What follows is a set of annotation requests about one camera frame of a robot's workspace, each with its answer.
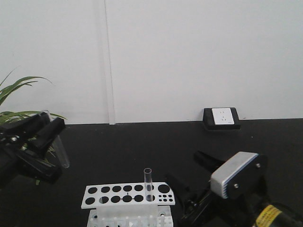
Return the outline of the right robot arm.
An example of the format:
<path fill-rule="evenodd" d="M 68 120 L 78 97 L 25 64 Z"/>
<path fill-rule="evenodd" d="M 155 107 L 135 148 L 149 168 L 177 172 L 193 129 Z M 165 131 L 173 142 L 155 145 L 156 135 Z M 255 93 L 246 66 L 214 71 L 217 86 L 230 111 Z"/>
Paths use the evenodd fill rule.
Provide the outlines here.
<path fill-rule="evenodd" d="M 0 126 L 3 227 L 300 227 L 302 120 Z"/>

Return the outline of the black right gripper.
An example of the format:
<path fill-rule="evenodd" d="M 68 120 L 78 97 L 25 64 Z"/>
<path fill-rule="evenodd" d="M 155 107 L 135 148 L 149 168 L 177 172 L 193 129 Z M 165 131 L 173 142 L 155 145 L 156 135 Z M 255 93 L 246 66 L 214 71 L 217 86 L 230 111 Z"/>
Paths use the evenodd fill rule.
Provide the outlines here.
<path fill-rule="evenodd" d="M 209 175 L 225 163 L 202 151 L 194 153 L 194 161 Z M 243 197 L 223 199 L 211 191 L 210 185 L 197 194 L 173 174 L 166 174 L 165 179 L 182 205 L 182 227 L 202 227 L 214 218 L 220 218 L 230 227 L 251 226 L 251 207 Z"/>

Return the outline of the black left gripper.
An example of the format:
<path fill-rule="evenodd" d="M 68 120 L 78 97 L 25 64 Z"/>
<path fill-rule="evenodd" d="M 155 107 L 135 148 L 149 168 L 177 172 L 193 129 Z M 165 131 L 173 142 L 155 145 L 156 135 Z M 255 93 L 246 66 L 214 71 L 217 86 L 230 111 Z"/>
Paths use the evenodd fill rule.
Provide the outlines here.
<path fill-rule="evenodd" d="M 0 126 L 0 182 L 9 183 L 17 175 L 54 183 L 62 175 L 62 169 L 45 161 L 44 157 L 52 142 L 65 129 L 62 118 L 50 122 L 46 113 L 35 114 L 20 121 Z M 19 138 L 34 138 L 27 148 Z"/>

